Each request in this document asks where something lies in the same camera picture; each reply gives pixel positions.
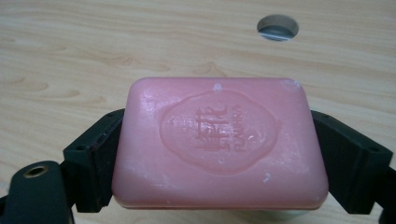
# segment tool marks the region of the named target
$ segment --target table surface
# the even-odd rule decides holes
[[[268,15],[300,31],[275,42]],[[290,77],[312,109],[396,151],[394,0],[0,2],[0,196],[19,169],[62,150],[141,77]],[[393,160],[391,167],[396,167]],[[127,210],[114,200],[77,223],[376,223],[329,195],[319,210],[279,220],[259,211]]]

